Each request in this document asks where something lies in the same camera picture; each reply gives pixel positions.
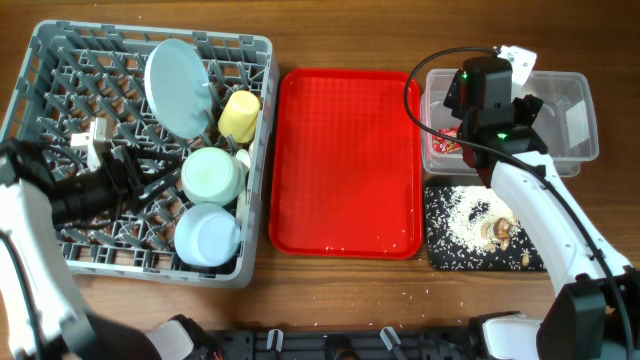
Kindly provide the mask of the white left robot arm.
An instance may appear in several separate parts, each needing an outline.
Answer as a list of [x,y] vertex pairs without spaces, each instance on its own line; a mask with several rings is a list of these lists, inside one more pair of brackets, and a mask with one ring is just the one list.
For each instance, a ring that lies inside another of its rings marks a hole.
[[138,212],[157,191],[145,190],[173,173],[177,157],[156,175],[139,165],[151,152],[106,151],[96,171],[54,179],[40,143],[1,144],[1,293],[16,359],[184,359],[194,342],[177,320],[151,332],[93,312],[76,286],[56,238],[56,228],[109,212]]

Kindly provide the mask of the light green small bowl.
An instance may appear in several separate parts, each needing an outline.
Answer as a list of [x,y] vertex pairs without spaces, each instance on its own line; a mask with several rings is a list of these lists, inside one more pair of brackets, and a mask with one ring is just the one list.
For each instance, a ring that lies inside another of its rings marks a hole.
[[226,206],[241,192],[242,165],[222,149],[206,147],[194,151],[181,167],[185,195],[194,204]]

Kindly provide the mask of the light blue plate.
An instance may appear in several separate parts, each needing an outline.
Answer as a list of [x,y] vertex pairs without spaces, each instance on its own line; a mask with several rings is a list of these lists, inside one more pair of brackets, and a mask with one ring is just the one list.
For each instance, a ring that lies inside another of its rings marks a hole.
[[179,39],[161,42],[145,65],[144,89],[156,120],[173,135],[192,139],[209,124],[209,77],[195,49]]

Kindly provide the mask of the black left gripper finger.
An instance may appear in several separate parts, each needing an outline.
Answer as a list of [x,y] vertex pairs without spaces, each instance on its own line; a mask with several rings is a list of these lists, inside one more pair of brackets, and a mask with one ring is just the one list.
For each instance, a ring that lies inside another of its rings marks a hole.
[[135,192],[134,209],[143,210],[165,190],[175,186],[179,178],[178,168],[163,169],[154,174],[143,174],[141,188]]
[[127,147],[126,152],[136,159],[147,159],[153,161],[182,162],[180,155],[170,153],[160,153],[140,148]]

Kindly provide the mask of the red snack wrapper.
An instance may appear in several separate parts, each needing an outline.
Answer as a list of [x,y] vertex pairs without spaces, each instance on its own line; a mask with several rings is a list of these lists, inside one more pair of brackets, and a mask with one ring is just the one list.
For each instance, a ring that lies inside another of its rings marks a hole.
[[445,139],[445,136],[456,138],[458,126],[440,129],[442,136],[432,136],[432,149],[438,154],[450,154],[461,149],[461,145],[455,141]]

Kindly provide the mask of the white plastic spoon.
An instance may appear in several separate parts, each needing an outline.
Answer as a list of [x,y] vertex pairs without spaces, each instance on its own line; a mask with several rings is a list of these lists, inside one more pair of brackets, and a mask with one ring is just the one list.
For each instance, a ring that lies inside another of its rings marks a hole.
[[243,227],[245,224],[244,217],[249,211],[247,185],[249,184],[248,174],[251,166],[251,157],[246,149],[240,149],[235,154],[235,157],[242,165],[242,180],[244,181],[244,185],[241,188],[241,192],[238,194],[236,201],[236,221],[240,227]]

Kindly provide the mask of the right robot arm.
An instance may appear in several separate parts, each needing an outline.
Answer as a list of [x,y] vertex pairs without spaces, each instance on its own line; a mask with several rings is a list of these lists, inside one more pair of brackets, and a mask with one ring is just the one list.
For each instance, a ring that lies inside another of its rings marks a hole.
[[513,97],[512,66],[497,56],[466,60],[444,105],[460,119],[457,139],[475,169],[517,217],[541,256],[555,300],[541,320],[483,321],[495,359],[636,359],[639,272],[594,227],[560,179],[533,129],[543,102]]

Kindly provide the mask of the light blue food bowl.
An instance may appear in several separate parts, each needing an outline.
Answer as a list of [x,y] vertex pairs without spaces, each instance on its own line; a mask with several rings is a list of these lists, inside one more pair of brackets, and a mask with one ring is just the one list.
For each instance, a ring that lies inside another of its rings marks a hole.
[[229,262],[240,245],[235,217],[219,205],[192,206],[178,221],[174,247],[182,262],[197,267],[218,267]]

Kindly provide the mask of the yellow plastic cup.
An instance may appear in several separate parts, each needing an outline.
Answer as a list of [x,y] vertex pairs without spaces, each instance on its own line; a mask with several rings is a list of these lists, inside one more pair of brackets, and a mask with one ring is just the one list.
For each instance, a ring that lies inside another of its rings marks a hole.
[[219,132],[224,137],[231,136],[238,144],[251,142],[260,107],[260,100],[253,93],[246,90],[234,92],[218,121]]

